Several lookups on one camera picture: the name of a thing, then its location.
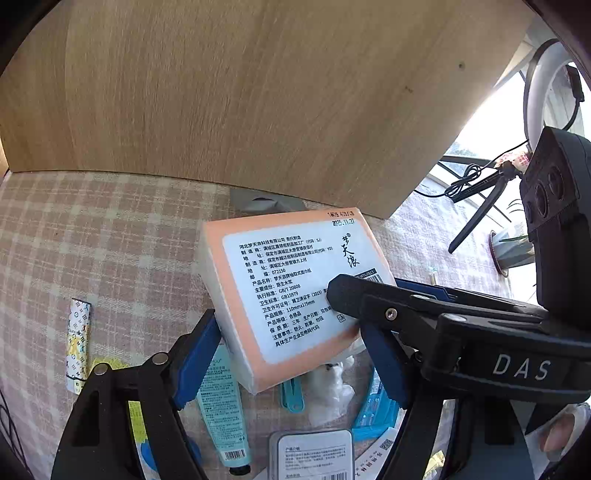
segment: checkered fabric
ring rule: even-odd
[[[509,296],[509,284],[497,275],[488,252],[488,220],[454,255],[447,253],[449,241],[472,213],[447,199],[411,195],[392,218],[367,218],[395,276],[428,282],[430,269],[436,268],[441,284]],[[228,187],[198,181],[84,172],[4,178],[0,387],[35,478],[50,477],[75,400],[64,378],[70,299],[94,307],[90,363],[114,357],[138,365],[167,351],[213,307],[199,277],[200,225],[235,215]],[[363,353],[345,372],[358,394],[349,414],[332,425],[350,426],[370,370]],[[309,423],[305,413],[279,407],[276,388],[256,396],[243,390],[242,399],[254,457],[251,478],[267,464],[271,432],[305,429]],[[194,402],[182,419],[201,447],[209,477],[226,477]]]

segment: screw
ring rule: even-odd
[[[456,315],[454,313],[445,313],[444,317],[447,318],[448,320],[453,320],[454,322],[466,322],[467,321],[461,315]]]
[[[386,310],[386,320],[389,320],[391,322],[392,320],[395,320],[397,316],[398,312],[396,311],[396,309],[390,307],[388,310]]]
[[[107,372],[107,370],[109,369],[109,365],[107,364],[98,364],[95,369],[93,370],[93,372],[95,373],[95,375],[103,375]]]
[[[164,365],[166,362],[168,362],[168,355],[164,352],[157,353],[152,357],[154,365]]]

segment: blue packaging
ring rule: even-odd
[[[389,427],[394,427],[399,409],[398,403],[388,398],[386,389],[374,368],[367,397],[351,428],[353,441],[361,442],[380,437]]]
[[[250,473],[251,453],[238,383],[230,370],[228,348],[217,347],[203,378],[197,403],[222,463],[232,475]]]

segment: orange tissue package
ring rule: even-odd
[[[237,380],[256,394],[329,362],[359,337],[326,300],[344,273],[394,285],[357,208],[205,222],[199,272]]]

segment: white tissue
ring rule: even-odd
[[[343,371],[355,363],[352,356],[330,367],[321,365],[306,374],[306,410],[313,427],[342,417],[355,395],[351,385],[343,383]]]

